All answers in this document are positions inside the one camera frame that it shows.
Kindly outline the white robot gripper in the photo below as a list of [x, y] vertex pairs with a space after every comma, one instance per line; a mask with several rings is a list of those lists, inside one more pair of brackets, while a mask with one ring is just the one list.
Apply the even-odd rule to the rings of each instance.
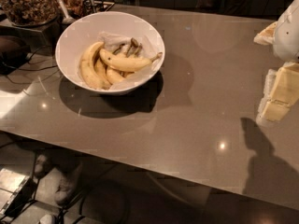
[[256, 122], [272, 125], [281, 121], [299, 100], [299, 0], [293, 0], [278, 22], [261, 30], [253, 41], [265, 46], [274, 43], [274, 54], [287, 62], [277, 71], [270, 69], [265, 77]]

